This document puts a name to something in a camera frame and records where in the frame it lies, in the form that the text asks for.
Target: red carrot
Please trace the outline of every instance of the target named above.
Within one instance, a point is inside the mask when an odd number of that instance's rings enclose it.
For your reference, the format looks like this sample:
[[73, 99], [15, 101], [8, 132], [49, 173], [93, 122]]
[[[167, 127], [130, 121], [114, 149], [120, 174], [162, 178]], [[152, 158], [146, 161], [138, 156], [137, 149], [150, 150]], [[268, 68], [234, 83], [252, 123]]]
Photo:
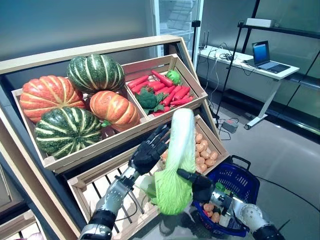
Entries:
[[175, 88], [176, 88], [176, 86], [168, 87], [167, 90], [165, 90], [163, 93], [164, 94], [170, 94]]
[[163, 89], [165, 85], [162, 82], [159, 81], [152, 81], [148, 84], [148, 87], [153, 88], [153, 91], [159, 91], [160, 89]]
[[157, 94], [160, 94], [160, 93], [165, 93], [165, 91], [167, 91], [167, 90], [168, 90], [168, 87], [167, 87], [167, 86], [165, 86], [164, 88], [162, 88], [162, 89], [160, 89], [160, 90], [156, 91], [154, 94], [155, 94], [155, 95], [157, 95]]
[[181, 90], [174, 95], [173, 100], [176, 101], [176, 100], [182, 99], [189, 91], [190, 91], [190, 87], [182, 86]]
[[165, 106], [169, 106], [171, 100], [174, 98], [175, 94], [177, 92], [179, 92], [181, 90], [181, 86], [176, 86], [173, 91], [169, 94], [169, 96], [167, 96], [162, 102], [161, 104], [165, 105]]
[[162, 76], [160, 73], [156, 72], [155, 70], [151, 70], [151, 73], [155, 75], [159, 79], [159, 81], [162, 82], [167, 87], [171, 87], [174, 85], [174, 83], [169, 78]]
[[147, 86], [148, 83], [148, 81], [144, 81], [143, 83], [138, 84], [131, 89], [131, 92], [133, 92], [134, 94], [140, 92], [141, 88]]
[[193, 99], [194, 99], [194, 97], [190, 96], [190, 97], [187, 97], [187, 98], [179, 99], [177, 101], [172, 101], [170, 103], [170, 106], [179, 106], [179, 105], [187, 104], [187, 103], [190, 103]]
[[137, 79], [129, 82], [129, 83], [128, 83], [128, 87], [129, 87], [130, 89], [132, 89], [133, 87], [135, 87], [135, 86], [137, 86], [137, 85], [139, 85], [139, 84], [142, 84], [142, 83], [144, 83], [145, 81], [147, 81], [148, 78], [149, 78], [148, 75], [139, 77], [139, 78], [137, 78]]
[[190, 93], [189, 92], [182, 99], [186, 99], [188, 97], [190, 97]]
[[155, 117], [157, 116], [160, 116], [161, 114], [164, 114], [166, 112], [169, 112], [171, 110], [170, 107], [168, 106], [165, 106], [163, 110], [158, 110], [158, 111], [155, 111], [154, 113], [152, 113]]

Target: desk leg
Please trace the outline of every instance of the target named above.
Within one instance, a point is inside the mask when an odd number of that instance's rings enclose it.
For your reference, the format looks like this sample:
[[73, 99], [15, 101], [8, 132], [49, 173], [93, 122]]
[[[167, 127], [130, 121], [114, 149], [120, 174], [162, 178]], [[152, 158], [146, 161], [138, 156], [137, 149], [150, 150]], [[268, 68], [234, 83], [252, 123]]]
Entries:
[[260, 122], [261, 120], [263, 120], [266, 116], [268, 116], [268, 115], [266, 114], [266, 111], [267, 111], [267, 109], [268, 109], [268, 107], [269, 107], [272, 99], [274, 99], [274, 97], [275, 97], [275, 95], [276, 95], [276, 93], [277, 93], [277, 91], [278, 91], [278, 89], [279, 89], [279, 87], [280, 87], [280, 85], [281, 85], [281, 83], [282, 83], [282, 79], [281, 79], [281, 80], [274, 80], [274, 81], [275, 81], [275, 83], [274, 83], [273, 88], [272, 88], [272, 90], [271, 90], [271, 94], [270, 94], [270, 96], [268, 97], [268, 99], [265, 101], [265, 103], [264, 103], [264, 105], [263, 105], [263, 107], [262, 107], [259, 115], [256, 116], [256, 117], [255, 117], [253, 120], [251, 120], [250, 122], [248, 122], [248, 123], [244, 126], [245, 129], [249, 130], [249, 129], [252, 128], [254, 125], [256, 125], [258, 122]]

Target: squash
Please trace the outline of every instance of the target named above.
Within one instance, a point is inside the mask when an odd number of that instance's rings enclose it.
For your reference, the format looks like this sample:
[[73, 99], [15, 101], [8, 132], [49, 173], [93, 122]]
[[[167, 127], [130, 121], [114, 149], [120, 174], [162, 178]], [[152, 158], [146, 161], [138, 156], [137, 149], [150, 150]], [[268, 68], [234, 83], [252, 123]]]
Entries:
[[107, 55], [74, 57], [68, 65], [67, 76], [77, 89], [88, 94], [101, 90], [116, 92], [125, 85], [123, 68]]
[[20, 105], [24, 114], [34, 123], [54, 108], [84, 108], [82, 93], [75, 90], [71, 82], [61, 76], [42, 76], [23, 85]]
[[130, 129], [140, 122], [136, 106], [113, 91], [99, 91], [93, 95], [90, 109], [98, 118], [107, 120], [118, 132]]
[[55, 108], [35, 126], [40, 149], [60, 159], [102, 139], [99, 119], [78, 107]]

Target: black robotic glove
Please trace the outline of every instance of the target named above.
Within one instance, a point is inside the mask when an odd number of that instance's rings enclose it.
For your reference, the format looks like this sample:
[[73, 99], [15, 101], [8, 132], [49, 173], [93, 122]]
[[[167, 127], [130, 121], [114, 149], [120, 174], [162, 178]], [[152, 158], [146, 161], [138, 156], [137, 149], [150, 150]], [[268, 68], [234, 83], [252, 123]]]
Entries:
[[179, 176], [192, 182], [193, 200], [204, 204], [210, 202], [215, 186], [209, 178], [198, 173], [188, 172], [181, 168], [176, 172]]
[[146, 141], [140, 144], [132, 155], [129, 166], [135, 168], [140, 175], [150, 172], [168, 148], [166, 141], [169, 140], [170, 135], [165, 136], [168, 131], [167, 125], [159, 126]]

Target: laptop screen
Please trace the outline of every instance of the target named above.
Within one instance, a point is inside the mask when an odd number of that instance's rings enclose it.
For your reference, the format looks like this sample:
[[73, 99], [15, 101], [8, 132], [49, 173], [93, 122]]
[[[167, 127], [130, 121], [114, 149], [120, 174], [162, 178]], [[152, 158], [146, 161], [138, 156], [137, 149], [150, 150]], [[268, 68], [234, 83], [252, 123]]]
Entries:
[[252, 51], [255, 65], [270, 61], [268, 41], [253, 43]]

